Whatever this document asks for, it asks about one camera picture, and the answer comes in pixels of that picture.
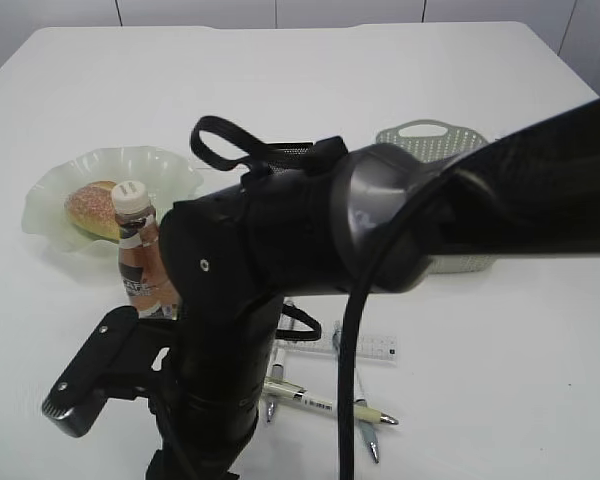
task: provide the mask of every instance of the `pen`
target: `pen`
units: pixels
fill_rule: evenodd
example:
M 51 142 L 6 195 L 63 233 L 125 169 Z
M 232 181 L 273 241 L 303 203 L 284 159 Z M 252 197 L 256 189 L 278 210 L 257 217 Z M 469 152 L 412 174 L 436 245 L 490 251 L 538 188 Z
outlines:
M 335 402 L 319 398 L 312 393 L 307 392 L 298 385 L 289 382 L 278 382 L 267 377 L 264 381 L 263 392 L 269 395 L 275 395 L 280 399 L 290 400 L 289 405 L 296 405 L 307 410 L 313 410 L 326 413 L 333 417 L 337 416 Z M 353 406 L 353 416 L 358 420 L 364 420 L 369 423 L 386 423 L 388 425 L 398 425 L 398 420 L 391 415 L 376 410 L 375 408 L 365 407 L 357 404 Z
M 340 326 L 337 325 L 335 332 L 333 332 L 333 337 L 331 337 L 336 355 L 340 354 L 340 334 Z M 360 374 L 357 369 L 355 371 L 353 384 L 353 398 L 356 405 L 362 405 L 363 407 L 367 406 L 367 400 L 365 399 L 364 391 L 362 390 L 362 382 L 360 381 Z M 373 424 L 365 422 L 364 420 L 358 420 L 358 429 L 362 434 L 362 440 L 369 449 L 371 458 L 375 463 L 380 463 L 380 446 Z
M 269 378 L 274 382 L 279 382 L 282 380 L 284 375 L 284 360 L 287 356 L 287 352 L 284 348 L 277 346 L 275 347 L 274 357 L 273 357 L 273 365 L 271 366 L 271 373 Z M 267 423 L 271 423 L 273 420 L 273 415 L 276 413 L 276 408 L 278 406 L 278 397 L 272 394 L 268 394 L 265 398 L 267 409 L 265 412 Z
M 291 299 L 287 299 L 284 302 L 287 305 L 293 306 L 293 301 Z M 280 320 L 284 320 L 285 318 L 289 318 L 286 315 L 280 315 Z M 295 325 L 295 319 L 289 318 L 289 330 L 293 330 Z M 284 361 L 287 356 L 286 350 L 277 345 L 273 352 L 273 364 L 271 365 L 271 372 L 269 373 L 269 377 L 273 381 L 282 381 L 284 377 Z M 275 395 L 267 395 L 265 398 L 266 410 L 265 417 L 267 419 L 267 423 L 271 423 L 273 421 L 273 416 L 276 413 L 276 408 L 278 406 L 278 398 Z

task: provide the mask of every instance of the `wavy glass plate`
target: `wavy glass plate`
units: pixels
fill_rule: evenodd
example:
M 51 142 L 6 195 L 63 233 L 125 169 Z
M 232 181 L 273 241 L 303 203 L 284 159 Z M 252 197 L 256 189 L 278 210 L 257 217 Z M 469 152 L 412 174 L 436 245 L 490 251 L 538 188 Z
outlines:
M 38 180 L 26 197 L 22 231 L 46 237 L 60 252 L 93 250 L 100 257 L 116 255 L 115 242 L 81 232 L 64 212 L 69 194 L 98 180 L 143 182 L 158 219 L 174 201 L 193 198 L 203 181 L 186 158 L 160 148 L 100 148 L 52 168 Z

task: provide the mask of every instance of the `ruler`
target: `ruler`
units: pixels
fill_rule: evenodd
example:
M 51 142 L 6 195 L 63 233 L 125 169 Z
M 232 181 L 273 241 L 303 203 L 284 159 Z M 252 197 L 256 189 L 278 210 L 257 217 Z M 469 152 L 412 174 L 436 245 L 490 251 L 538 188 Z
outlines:
M 330 332 L 322 331 L 322 338 L 317 342 L 289 342 L 278 340 L 277 343 L 289 352 L 307 352 L 334 355 L 331 338 L 339 324 L 335 324 Z M 391 335 L 359 335 L 356 357 L 370 358 L 394 362 L 398 356 L 398 340 Z

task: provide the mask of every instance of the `white table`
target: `white table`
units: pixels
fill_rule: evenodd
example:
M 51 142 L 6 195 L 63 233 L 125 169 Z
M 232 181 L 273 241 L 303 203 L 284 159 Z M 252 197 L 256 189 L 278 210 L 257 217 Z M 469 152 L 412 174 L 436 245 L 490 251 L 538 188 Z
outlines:
M 436 118 L 512 132 L 595 98 L 526 27 L 413 24 L 342 30 L 45 29 L 0 70 L 0 479 L 140 479 L 159 437 L 144 401 L 111 401 L 80 440 L 39 404 L 88 333 L 125 297 L 77 279 L 19 227 L 24 195 L 89 150 L 188 153 L 204 114 L 268 141 Z M 204 191 L 235 180 L 203 171 Z M 344 297 L 299 299 L 325 323 Z M 395 317 L 388 312 L 399 311 Z M 600 259 L 499 261 L 369 301 L 363 330 L 397 335 L 395 367 L 360 362 L 379 434 L 369 479 L 600 479 Z M 335 363 L 294 356 L 289 378 L 335 393 Z M 290 408 L 235 465 L 245 480 L 336 478 L 336 423 Z

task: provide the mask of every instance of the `pen tip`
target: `pen tip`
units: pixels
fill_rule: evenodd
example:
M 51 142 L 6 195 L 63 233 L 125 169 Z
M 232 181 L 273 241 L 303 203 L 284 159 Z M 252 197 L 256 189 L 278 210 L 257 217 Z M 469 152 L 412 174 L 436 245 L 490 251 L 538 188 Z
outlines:
M 389 425 L 398 425 L 398 424 L 400 424 L 400 422 L 398 421 L 397 418 L 394 418 L 391 415 L 387 415 L 386 413 L 382 414 L 382 416 L 380 417 L 380 422 L 382 422 L 382 423 L 388 423 Z
M 265 418 L 267 419 L 267 423 L 271 423 L 273 420 L 273 414 L 276 412 L 276 404 L 269 403 L 267 405 L 267 409 L 265 411 Z
M 380 463 L 380 451 L 378 450 L 378 445 L 376 443 L 370 443 L 369 448 L 371 449 L 371 456 L 373 457 L 373 461 L 375 463 Z

